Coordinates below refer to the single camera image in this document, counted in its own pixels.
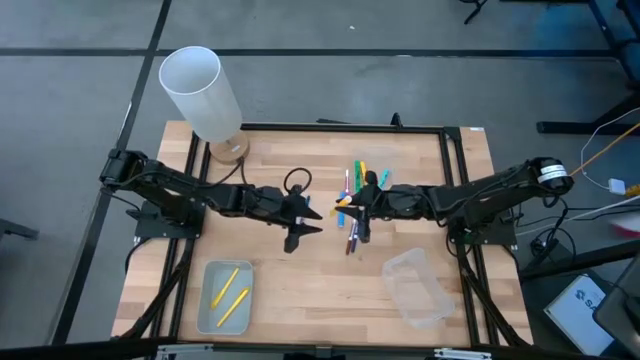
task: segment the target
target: rectangular tray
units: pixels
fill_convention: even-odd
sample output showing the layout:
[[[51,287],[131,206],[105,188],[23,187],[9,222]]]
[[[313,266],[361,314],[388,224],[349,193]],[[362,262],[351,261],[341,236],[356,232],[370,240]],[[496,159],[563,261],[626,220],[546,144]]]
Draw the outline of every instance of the rectangular tray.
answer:
[[[215,310],[211,310],[211,302],[224,287],[236,267],[240,270],[229,289],[220,300]],[[240,292],[249,287],[249,294],[227,318],[221,327],[216,327]],[[197,328],[202,334],[240,335],[249,327],[251,315],[251,298],[253,297],[253,266],[244,260],[214,260],[204,270],[204,283],[200,293]]]

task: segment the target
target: clear plastic container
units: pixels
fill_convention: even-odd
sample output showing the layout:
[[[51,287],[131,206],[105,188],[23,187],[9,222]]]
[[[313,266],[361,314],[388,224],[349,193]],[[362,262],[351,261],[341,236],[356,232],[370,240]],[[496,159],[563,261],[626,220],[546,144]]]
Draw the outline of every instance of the clear plastic container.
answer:
[[[455,310],[423,249],[409,250],[384,263],[382,278],[402,318],[417,329],[431,327]]]

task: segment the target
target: wooden coaster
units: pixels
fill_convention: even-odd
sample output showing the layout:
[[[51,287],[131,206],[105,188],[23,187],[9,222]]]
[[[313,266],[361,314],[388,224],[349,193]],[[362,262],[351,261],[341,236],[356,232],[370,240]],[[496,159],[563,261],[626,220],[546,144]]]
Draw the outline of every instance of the wooden coaster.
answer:
[[[249,154],[249,138],[244,132],[238,131],[223,143],[209,144],[209,150],[211,150],[211,157],[216,161],[233,165],[238,162],[238,159]]]

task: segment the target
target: wooden tabletop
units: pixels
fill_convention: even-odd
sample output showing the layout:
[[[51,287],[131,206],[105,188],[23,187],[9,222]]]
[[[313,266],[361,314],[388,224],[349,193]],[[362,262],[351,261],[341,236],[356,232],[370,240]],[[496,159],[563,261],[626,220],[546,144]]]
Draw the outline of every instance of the wooden tabletop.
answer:
[[[467,170],[471,180],[493,173],[484,130],[461,128]],[[395,184],[444,184],[438,137],[427,134],[365,134],[323,132],[248,131],[251,152],[246,177],[258,186],[282,187],[294,167],[313,173],[307,191],[311,207],[324,216],[309,224],[323,232],[305,236],[293,254],[283,252],[285,231],[248,219],[227,219],[208,211],[202,237],[196,242],[185,297],[180,340],[244,343],[304,343],[385,346],[468,346],[468,332],[456,260],[445,249],[443,229],[434,222],[372,221],[369,244],[359,244],[345,256],[347,229],[339,229],[329,210],[344,187],[344,170],[354,160],[381,172],[389,168]],[[165,128],[158,159],[183,171],[191,128],[171,121]],[[198,174],[204,145],[200,144]],[[459,183],[455,150],[449,144],[452,168]],[[211,162],[207,180],[214,182],[230,167]],[[292,181],[304,183],[303,175]],[[239,183],[232,176],[228,183]],[[158,291],[168,241],[150,241],[138,249],[129,266],[113,335],[126,331]],[[382,278],[382,264],[413,248],[423,248],[440,285],[453,298],[456,310],[433,328],[417,330],[405,323]],[[491,295],[507,321],[532,342],[514,262],[500,246],[483,246]],[[215,259],[247,260],[254,266],[251,323],[241,336],[202,335],[196,329],[204,268]],[[475,301],[481,338],[486,339],[484,317]],[[173,298],[165,308],[161,334],[167,334]]]

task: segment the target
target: white cylinder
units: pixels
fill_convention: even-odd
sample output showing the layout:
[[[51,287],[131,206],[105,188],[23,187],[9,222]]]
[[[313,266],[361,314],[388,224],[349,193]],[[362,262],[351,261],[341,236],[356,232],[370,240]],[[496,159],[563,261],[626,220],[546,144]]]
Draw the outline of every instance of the white cylinder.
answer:
[[[221,143],[240,130],[240,107],[213,51],[201,46],[179,49],[162,62],[159,78],[201,139]]]

